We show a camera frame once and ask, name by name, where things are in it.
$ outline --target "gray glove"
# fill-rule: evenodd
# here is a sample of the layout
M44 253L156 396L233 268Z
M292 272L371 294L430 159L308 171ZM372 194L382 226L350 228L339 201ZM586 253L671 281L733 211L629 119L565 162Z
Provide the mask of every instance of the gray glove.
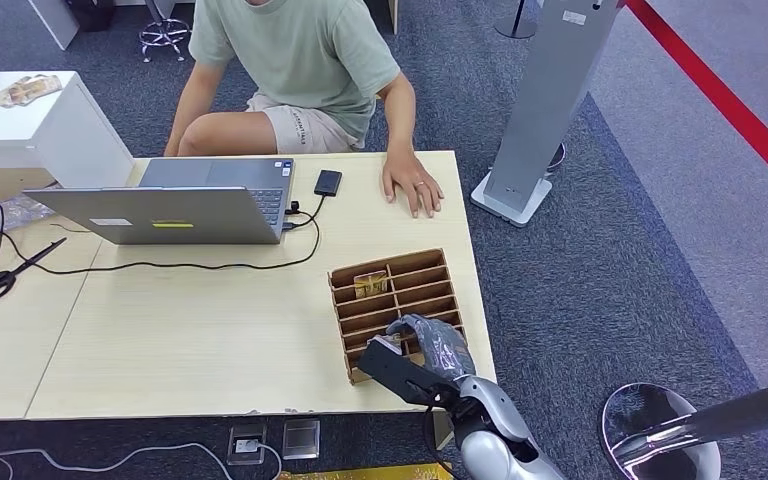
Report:
M425 368L447 380L475 375L475 363L463 335L448 323L422 315L404 315L387 327L387 335L407 330L416 333Z

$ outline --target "silver robotic arm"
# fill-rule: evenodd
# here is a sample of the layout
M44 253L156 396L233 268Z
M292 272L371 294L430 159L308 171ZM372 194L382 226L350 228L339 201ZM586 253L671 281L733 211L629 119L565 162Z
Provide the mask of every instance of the silver robotic arm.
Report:
M419 340L424 366L403 357L397 346L394 335L408 329ZM475 375L466 343L450 325L406 315L387 334L369 342L358 366L408 403L445 409L473 480L566 480L510 397Z
M455 439L464 466L475 480L565 480L537 446L510 397L490 380L459 379L461 398L480 405L477 417L455 419Z

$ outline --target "man's left hand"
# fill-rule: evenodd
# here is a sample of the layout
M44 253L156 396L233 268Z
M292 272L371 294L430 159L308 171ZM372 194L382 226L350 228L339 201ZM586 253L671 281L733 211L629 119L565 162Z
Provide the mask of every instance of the man's left hand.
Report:
M420 203L429 217L433 217L435 211L440 211L443 191L416 158L411 146L390 146L387 149L387 161L384 162L384 170L381 172L381 182L388 203L396 200L396 185L401 187L408 197L414 218L419 216Z

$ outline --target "keys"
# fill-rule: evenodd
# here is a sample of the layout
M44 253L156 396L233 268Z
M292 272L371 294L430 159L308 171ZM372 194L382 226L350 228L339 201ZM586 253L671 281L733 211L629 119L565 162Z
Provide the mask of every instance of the keys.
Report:
M281 190L249 190L266 222L277 225L281 214Z

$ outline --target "laptop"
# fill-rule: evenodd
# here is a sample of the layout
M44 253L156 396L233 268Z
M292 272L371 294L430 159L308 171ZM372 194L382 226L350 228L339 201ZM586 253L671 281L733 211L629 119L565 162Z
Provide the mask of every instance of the laptop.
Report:
M136 188L25 190L117 245L277 244L289 158L155 158Z

